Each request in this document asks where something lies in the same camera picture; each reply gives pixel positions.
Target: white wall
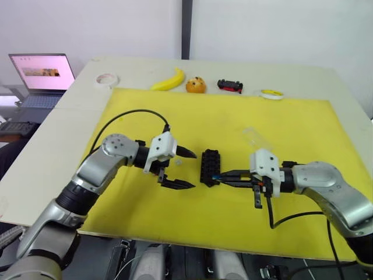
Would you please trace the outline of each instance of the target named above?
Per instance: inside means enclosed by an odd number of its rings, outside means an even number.
[[[180,58],[181,0],[11,0],[0,6],[0,84],[22,83],[9,53]]]
[[[334,68],[373,117],[372,0],[194,0],[191,59]]]

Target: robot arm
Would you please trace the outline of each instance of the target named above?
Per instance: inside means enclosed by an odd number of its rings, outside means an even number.
[[[20,260],[3,279],[61,279],[61,269],[70,263],[79,244],[76,230],[121,166],[134,165],[145,173],[152,172],[168,188],[194,187],[186,181],[167,180],[164,170],[175,155],[196,158],[193,152],[178,146],[169,131],[156,136],[149,148],[143,141],[132,141],[121,134],[106,137],[23,236],[17,251]]]
[[[252,188],[256,208],[262,207],[261,193],[266,197],[284,192],[310,197],[346,239],[363,268],[373,270],[373,204],[348,185],[331,164],[284,162],[280,168],[274,154],[260,149],[250,155],[250,170],[231,170],[213,179],[233,187]]]

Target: table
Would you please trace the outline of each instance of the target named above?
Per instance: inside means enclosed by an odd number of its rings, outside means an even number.
[[[280,90],[289,97],[329,100],[372,175],[373,126],[332,69],[98,57],[85,66],[0,181],[1,220],[31,225],[74,174],[111,95],[110,90],[95,87],[97,75],[112,72],[120,78],[119,87],[148,89],[155,82],[173,76],[174,67],[183,69],[187,79],[201,76],[208,94],[236,94],[217,88],[217,80],[224,78],[242,82],[244,95],[255,95],[255,91],[265,88]],[[184,92],[185,82],[172,91]],[[99,232],[88,234],[100,235]]]

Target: white tape roll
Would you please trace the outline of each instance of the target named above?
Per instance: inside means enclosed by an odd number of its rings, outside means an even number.
[[[284,94],[282,92],[278,92],[272,89],[262,89],[260,92],[260,96],[272,100],[280,100],[284,98]]]
[[[105,73],[95,78],[95,84],[98,88],[112,89],[119,84],[119,78],[116,74]]]

